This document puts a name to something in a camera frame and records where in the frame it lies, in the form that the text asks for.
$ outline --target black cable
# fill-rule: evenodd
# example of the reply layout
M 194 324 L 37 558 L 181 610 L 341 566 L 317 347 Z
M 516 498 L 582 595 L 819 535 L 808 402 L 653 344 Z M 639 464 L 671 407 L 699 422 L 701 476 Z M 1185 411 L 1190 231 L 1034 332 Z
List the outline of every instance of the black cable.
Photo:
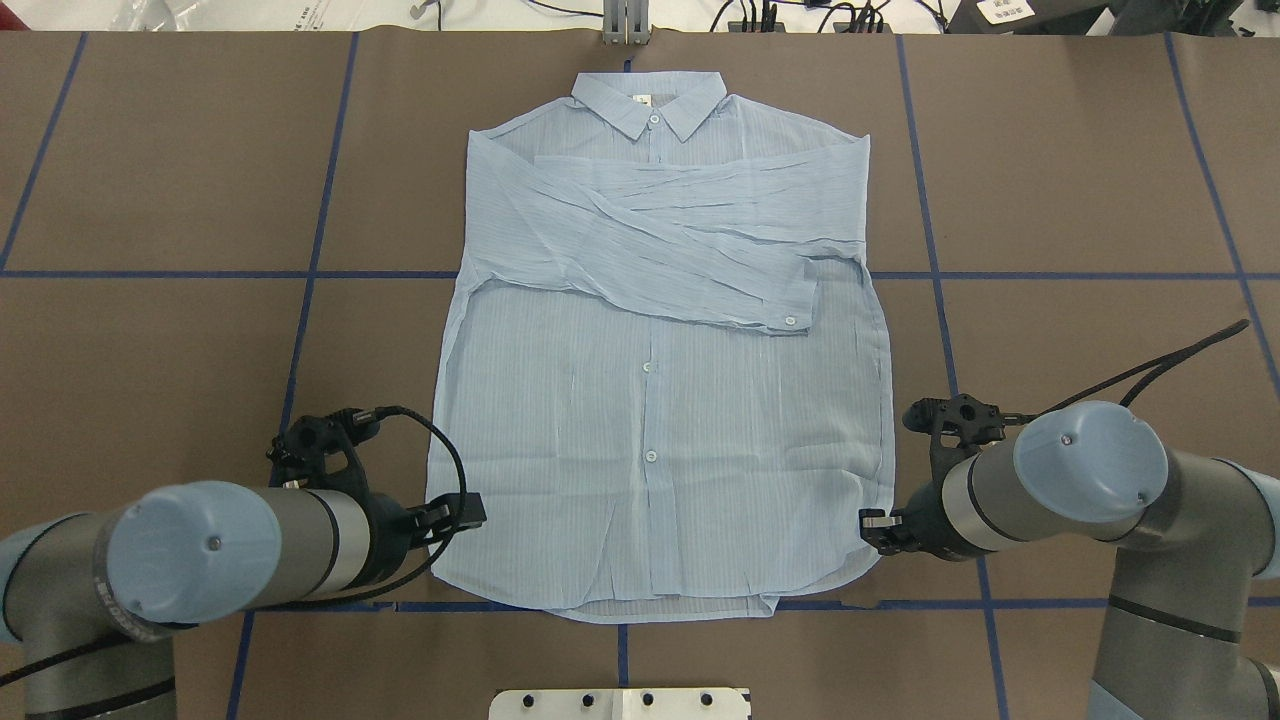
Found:
M 942 6 L 942 0 L 938 0 L 937 10 L 934 10 L 932 5 L 925 3 L 925 0 L 915 0 L 915 4 L 929 12 L 929 15 L 933 17 L 933 22 L 938 23 L 938 29 L 941 29 L 943 33 L 947 32 L 947 26 L 950 26 L 951 23 L 947 22 L 946 9 Z
M 109 647 L 115 647 L 129 642 L 132 642 L 129 641 L 129 638 L 120 634 L 114 634 L 99 638 L 93 642 L 88 642 L 78 647 L 73 647 L 70 650 L 64 650 L 63 652 L 50 655 L 44 660 L 37 660 L 29 665 L 23 665 L 17 670 L 0 675 L 0 688 L 5 685 L 12 685 L 23 678 L 40 673 L 41 670 L 49 670 L 54 665 L 61 665 L 63 662 L 69 662 L 72 660 L 76 660 L 77 657 L 83 657 L 91 652 L 97 652 L 100 650 L 106 650 Z
M 854 8 L 852 3 L 836 3 L 828 8 L 827 14 L 822 17 L 822 22 L 818 24 L 818 32 L 822 32 L 827 27 L 827 20 L 831 19 L 832 13 L 841 8 L 849 10 L 849 24 L 854 24 L 854 19 L 858 17 L 858 8 Z
M 1119 375 L 1107 378 L 1107 379 L 1102 380 L 1101 383 L 1098 383 L 1098 384 L 1096 384 L 1096 386 L 1093 386 L 1093 387 L 1091 387 L 1088 389 L 1083 389 L 1083 391 L 1073 395 L 1071 397 L 1068 397 L 1066 400 L 1059 402 L 1057 405 L 1050 407 L 1048 410 L 1044 410 L 1042 413 L 1038 413 L 1037 415 L 1033 415 L 1032 419 L 1038 418 L 1041 415 L 1046 415 L 1048 413 L 1053 413 L 1056 410 L 1061 410 L 1061 409 L 1066 407 L 1068 405 L 1073 405 L 1075 402 L 1079 402 L 1080 400 L 1084 400 L 1085 397 L 1089 397 L 1091 395 L 1098 393 L 1098 392 L 1101 392 L 1103 389 L 1107 389 L 1108 387 L 1111 387 L 1111 386 L 1114 386 L 1116 383 L 1126 380 L 1126 379 L 1137 375 L 1138 373 L 1140 373 L 1143 370 L 1151 370 L 1152 368 L 1155 368 L 1144 378 L 1142 378 L 1140 380 L 1138 380 L 1129 389 L 1129 392 L 1125 393 L 1124 400 L 1120 401 L 1120 405 L 1129 406 L 1129 404 L 1133 402 L 1135 397 L 1138 397 L 1138 393 L 1140 393 L 1143 389 L 1146 389 L 1147 386 L 1149 386 L 1152 382 L 1156 380 L 1156 378 L 1158 378 L 1160 375 L 1167 373 L 1169 370 L 1171 370 L 1172 368 L 1175 368 L 1180 363 L 1185 361 L 1188 357 L 1196 355 L 1201 350 L 1204 350 L 1206 347 L 1210 347 L 1211 345 L 1217 345 L 1219 342 L 1222 342 L 1224 340 L 1238 334 L 1240 331 L 1243 331 L 1247 327 L 1249 327 L 1249 322 L 1248 320 L 1238 320 L 1235 323 L 1231 323 L 1230 325 L 1228 325 L 1228 327 L 1217 331 L 1216 333 L 1213 333 L 1213 334 L 1211 334 L 1211 336 L 1208 336 L 1208 337 L 1206 337 L 1203 340 L 1199 340 L 1199 341 L 1197 341 L 1197 342 L 1194 342 L 1192 345 L 1188 345 L 1187 347 L 1184 347 L 1181 350 L 1175 350 L 1172 352 L 1167 352 L 1165 355 L 1161 355 L 1160 357 L 1156 357 L 1156 359 L 1152 359 L 1152 360 L 1147 360 L 1146 363 L 1143 363 L 1143 364 L 1140 364 L 1138 366 L 1130 368 L 1130 369 L 1120 373 Z
M 538 5 L 539 8 L 547 8 L 548 10 L 556 10 L 557 13 L 567 13 L 570 15 L 586 15 L 590 18 L 604 17 L 604 13 L 593 13 L 591 10 L 570 10 L 568 8 L 557 8 L 556 5 L 548 5 L 547 3 L 540 3 L 539 0 L 526 0 L 526 1 L 531 5 Z
M 733 0 L 724 0 L 724 4 L 721 5 L 719 12 L 716 13 L 716 19 L 712 20 L 712 29 L 709 29 L 707 32 L 716 32 L 716 26 L 718 26 L 719 24 L 719 19 L 722 17 L 724 17 L 724 10 L 728 10 L 728 6 L 732 5 L 732 4 L 733 4 Z M 742 10 L 742 27 L 746 27 L 746 10 Z
M 424 428 L 428 429 L 428 432 L 430 432 L 433 436 L 435 436 L 435 438 L 440 441 L 440 445 L 443 445 L 444 448 L 449 451 L 449 457 L 453 459 L 453 469 L 458 474 L 458 496 L 460 496 L 458 497 L 458 510 L 457 510 L 457 512 L 453 514 L 452 528 L 449 528 L 449 532 L 440 541 L 440 546 L 436 547 L 434 552 L 431 552 L 430 555 L 428 555 L 426 560 L 422 561 L 421 565 L 419 565 L 417 568 L 415 568 L 413 570 L 411 570 L 408 574 L 403 575 L 402 578 L 399 578 L 397 580 L 392 580 L 392 582 L 387 583 L 385 585 L 379 585 L 376 588 L 372 588 L 372 589 L 369 589 L 369 591 L 364 591 L 364 592 L 358 592 L 356 594 L 347 594 L 347 596 L 342 596 L 342 597 L 329 597 L 329 598 L 325 598 L 325 600 L 298 600 L 298 601 L 293 601 L 293 602 L 285 602 L 285 603 L 282 603 L 282 605 L 274 605 L 274 606 L 271 606 L 273 609 L 301 610 L 301 609 L 316 609 L 316 607 L 334 607 L 334 606 L 338 606 L 338 605 L 349 605 L 352 602 L 364 602 L 364 601 L 366 601 L 369 598 L 378 597 L 380 594 L 388 593 L 388 592 L 390 592 L 393 589 L 397 589 L 397 588 L 401 588 L 401 587 L 408 584 L 410 582 L 415 580 L 422 573 L 426 573 L 426 570 L 430 569 L 431 565 L 434 565 L 436 560 L 439 560 L 440 553 L 444 552 L 444 548 L 449 547 L 449 542 L 453 541 L 453 536 L 458 534 L 460 525 L 462 523 L 462 514 L 466 511 L 466 505 L 467 505 L 467 473 L 466 473 L 466 470 L 462 469 L 462 457 L 458 455 L 458 448 L 453 447 L 453 443 L 449 442 L 449 438 L 445 437 L 445 434 L 443 432 L 440 432 L 440 429 L 436 428 L 430 420 L 428 420 L 422 415 L 420 415 L 420 414 L 410 410 L 408 407 L 401 407 L 399 405 L 392 405 L 392 406 L 388 406 L 388 407 L 376 407 L 376 409 L 374 409 L 374 413 L 379 416 L 379 419 L 393 418 L 393 416 L 397 416 L 397 415 L 402 415 L 404 418 L 415 420 L 417 424 L 422 425 Z

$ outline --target white mounting plate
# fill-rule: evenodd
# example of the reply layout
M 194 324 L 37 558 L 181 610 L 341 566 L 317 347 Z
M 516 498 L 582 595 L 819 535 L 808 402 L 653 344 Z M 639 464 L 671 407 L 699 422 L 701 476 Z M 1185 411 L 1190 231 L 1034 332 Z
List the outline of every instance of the white mounting plate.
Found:
M 710 705 L 703 705 L 703 694 Z M 532 700 L 527 707 L 526 697 Z M 489 705 L 489 720 L 750 720 L 750 697 L 741 688 L 503 691 Z

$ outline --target gray robot arm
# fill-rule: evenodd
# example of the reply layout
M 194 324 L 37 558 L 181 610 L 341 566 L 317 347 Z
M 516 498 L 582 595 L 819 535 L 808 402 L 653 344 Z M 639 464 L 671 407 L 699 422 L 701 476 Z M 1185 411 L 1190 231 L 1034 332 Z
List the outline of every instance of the gray robot arm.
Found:
M 283 488 L 165 487 L 0 542 L 0 641 L 20 642 L 35 664 L 91 650 L 26 678 L 27 717 L 175 717 L 175 633 L 379 583 L 411 548 L 481 524 L 461 461 L 463 493 L 425 506 L 403 509 L 369 489 L 355 445 L 399 410 L 300 419 L 270 454 Z M 326 471 L 326 457 L 339 454 L 346 465 Z
M 998 409 L 957 396 L 933 414 L 961 445 L 933 448 L 934 482 L 905 509 L 863 511 L 882 555 L 964 560 L 1060 533 L 1114 544 L 1089 717 L 1280 719 L 1280 673 L 1238 648 L 1251 580 L 1280 577 L 1280 482 L 1166 448 L 1110 402 L 1046 414 L 982 452 L 964 438 L 993 439 L 980 420 Z

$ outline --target shirt collar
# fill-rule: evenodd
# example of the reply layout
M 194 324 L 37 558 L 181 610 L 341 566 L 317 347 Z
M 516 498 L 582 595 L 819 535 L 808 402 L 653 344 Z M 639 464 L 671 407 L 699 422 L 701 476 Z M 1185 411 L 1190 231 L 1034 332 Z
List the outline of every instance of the shirt collar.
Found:
M 639 140 L 653 110 L 631 95 L 675 95 L 658 109 L 681 142 L 686 142 L 724 99 L 719 73 L 581 73 L 573 99 L 631 140 Z

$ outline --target brown table surface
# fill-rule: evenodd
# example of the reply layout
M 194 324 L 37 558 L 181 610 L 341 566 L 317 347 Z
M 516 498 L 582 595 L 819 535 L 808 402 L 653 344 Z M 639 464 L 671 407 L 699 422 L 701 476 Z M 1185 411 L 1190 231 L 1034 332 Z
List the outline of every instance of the brown table surface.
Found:
M 466 131 L 628 58 L 873 136 L 900 411 L 956 388 L 1036 411 L 1251 318 L 1134 409 L 1280 471 L 1280 41 L 0 33 L 0 536 L 163 484 L 262 484 L 298 414 L 430 409 Z M 419 502 L 425 439 L 383 436 L 372 482 Z M 899 437 L 902 501 L 927 445 Z M 1079 719 L 1110 571 L 1059 538 L 893 559 L 769 620 L 621 629 L 422 580 L 182 635 L 182 716 L 480 720 L 504 688 L 728 684 L 762 720 Z M 1254 594 L 1244 651 L 1280 662 L 1280 582 Z

